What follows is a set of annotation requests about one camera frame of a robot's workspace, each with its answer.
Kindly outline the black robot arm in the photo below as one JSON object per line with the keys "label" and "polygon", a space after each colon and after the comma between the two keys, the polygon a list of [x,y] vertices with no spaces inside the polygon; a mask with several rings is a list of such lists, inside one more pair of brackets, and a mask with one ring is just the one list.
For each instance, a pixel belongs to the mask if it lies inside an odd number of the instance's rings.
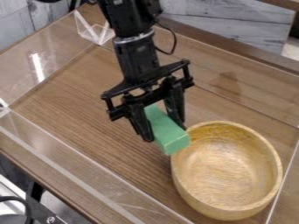
{"label": "black robot arm", "polygon": [[145,107],[163,102],[167,115],[184,126],[184,91],[193,85],[188,65],[183,59],[161,65],[157,54],[163,51],[153,41],[153,26],[163,13],[159,0],[97,0],[99,8],[116,36],[112,44],[123,80],[103,92],[111,120],[127,118],[144,141],[155,140]]}

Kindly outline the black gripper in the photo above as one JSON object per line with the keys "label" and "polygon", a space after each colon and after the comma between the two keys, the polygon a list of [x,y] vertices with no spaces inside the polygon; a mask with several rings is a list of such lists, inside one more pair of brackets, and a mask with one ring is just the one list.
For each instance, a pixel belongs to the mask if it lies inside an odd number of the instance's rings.
{"label": "black gripper", "polygon": [[136,134],[151,143],[155,140],[145,107],[163,101],[167,115],[185,130],[184,91],[193,85],[188,65],[181,59],[160,65],[153,42],[155,33],[112,40],[123,80],[101,95],[111,120],[127,117]]}

